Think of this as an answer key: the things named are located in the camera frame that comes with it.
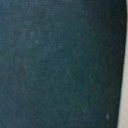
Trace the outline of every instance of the white strip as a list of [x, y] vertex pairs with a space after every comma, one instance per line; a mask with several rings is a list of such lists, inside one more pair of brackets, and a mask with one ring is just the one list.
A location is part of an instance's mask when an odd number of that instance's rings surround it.
[[128, 128], [128, 21], [118, 128]]

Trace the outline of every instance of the textured surface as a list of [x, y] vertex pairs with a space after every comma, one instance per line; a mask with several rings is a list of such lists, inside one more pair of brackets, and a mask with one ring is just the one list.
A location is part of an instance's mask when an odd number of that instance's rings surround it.
[[125, 0], [0, 0], [0, 127], [116, 128]]

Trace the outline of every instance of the dark teal surface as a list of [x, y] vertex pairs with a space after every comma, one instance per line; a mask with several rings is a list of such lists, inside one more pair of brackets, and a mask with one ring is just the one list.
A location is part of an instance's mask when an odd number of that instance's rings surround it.
[[116, 128], [125, 0], [0, 0], [0, 128]]

